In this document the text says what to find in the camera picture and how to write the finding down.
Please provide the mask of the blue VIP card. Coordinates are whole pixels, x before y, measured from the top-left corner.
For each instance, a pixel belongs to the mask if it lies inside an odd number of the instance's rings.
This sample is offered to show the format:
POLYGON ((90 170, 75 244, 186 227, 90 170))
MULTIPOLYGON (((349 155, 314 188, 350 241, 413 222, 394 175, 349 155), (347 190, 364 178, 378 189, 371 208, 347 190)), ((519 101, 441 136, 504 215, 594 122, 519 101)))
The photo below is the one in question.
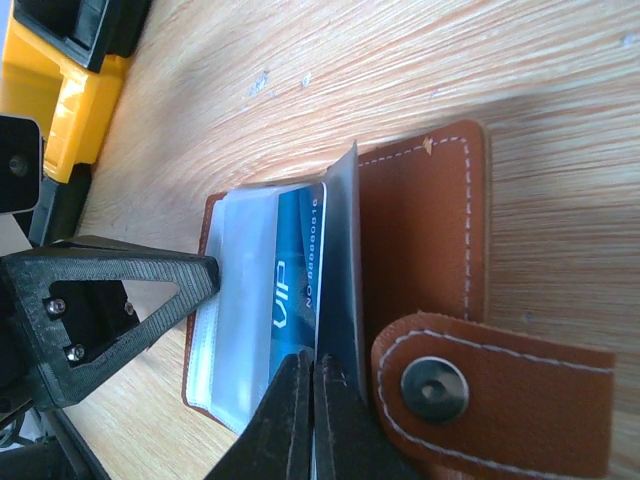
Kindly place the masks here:
POLYGON ((313 355, 320 316, 326 186, 299 186, 278 195, 269 377, 284 358, 313 355))

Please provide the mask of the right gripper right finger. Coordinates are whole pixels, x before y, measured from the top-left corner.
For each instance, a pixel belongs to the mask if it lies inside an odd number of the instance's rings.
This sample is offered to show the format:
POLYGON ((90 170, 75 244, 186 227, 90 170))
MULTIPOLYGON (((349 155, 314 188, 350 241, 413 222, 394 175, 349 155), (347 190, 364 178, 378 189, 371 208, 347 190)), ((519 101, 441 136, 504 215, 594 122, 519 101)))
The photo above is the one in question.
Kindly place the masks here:
POLYGON ((418 479, 420 474, 371 418, 340 362, 325 355, 313 373, 319 479, 418 479))

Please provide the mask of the brown leather card holder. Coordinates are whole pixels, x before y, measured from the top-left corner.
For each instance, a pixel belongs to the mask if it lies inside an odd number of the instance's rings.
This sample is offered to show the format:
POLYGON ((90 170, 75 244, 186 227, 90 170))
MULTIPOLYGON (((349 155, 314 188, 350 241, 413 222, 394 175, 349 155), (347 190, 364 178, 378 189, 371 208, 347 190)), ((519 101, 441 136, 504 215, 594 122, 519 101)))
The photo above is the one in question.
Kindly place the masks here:
POLYGON ((418 479, 571 479, 608 472, 613 354, 487 325, 490 146, 462 120, 324 174, 216 193, 199 251, 220 292, 187 323, 184 403, 236 434, 269 377, 278 195, 326 186, 313 373, 341 364, 418 479))

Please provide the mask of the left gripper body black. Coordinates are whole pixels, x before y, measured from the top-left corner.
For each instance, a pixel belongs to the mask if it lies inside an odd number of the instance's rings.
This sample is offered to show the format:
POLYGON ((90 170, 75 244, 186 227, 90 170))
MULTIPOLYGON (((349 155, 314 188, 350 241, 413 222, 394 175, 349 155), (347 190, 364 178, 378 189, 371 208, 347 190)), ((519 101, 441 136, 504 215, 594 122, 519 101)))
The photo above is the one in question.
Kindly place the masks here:
MULTIPOLYGON (((120 281, 58 281, 45 312, 70 335, 68 363, 82 366, 140 323, 120 281)), ((33 359, 18 329, 17 304, 1 288, 1 477, 107 479, 109 475, 62 411, 33 408, 26 380, 33 359)))

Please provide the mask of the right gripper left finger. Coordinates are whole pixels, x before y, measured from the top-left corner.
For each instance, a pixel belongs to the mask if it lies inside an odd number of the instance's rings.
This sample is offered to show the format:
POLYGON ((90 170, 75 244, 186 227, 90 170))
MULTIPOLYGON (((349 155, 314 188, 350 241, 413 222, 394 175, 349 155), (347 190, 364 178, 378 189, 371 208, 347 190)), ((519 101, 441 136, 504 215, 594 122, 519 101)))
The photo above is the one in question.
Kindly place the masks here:
POLYGON ((284 358, 251 421, 208 479, 308 479, 311 474, 312 361, 284 358))

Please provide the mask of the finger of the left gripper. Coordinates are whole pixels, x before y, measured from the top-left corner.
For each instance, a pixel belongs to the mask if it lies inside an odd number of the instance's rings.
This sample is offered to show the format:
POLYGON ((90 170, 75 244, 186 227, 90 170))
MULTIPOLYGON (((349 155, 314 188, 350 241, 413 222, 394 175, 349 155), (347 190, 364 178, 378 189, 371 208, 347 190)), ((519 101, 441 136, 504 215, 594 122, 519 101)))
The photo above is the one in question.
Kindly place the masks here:
POLYGON ((219 289, 213 257, 97 236, 2 257, 2 412, 79 403, 219 289), (127 281, 177 292, 142 320, 127 281))

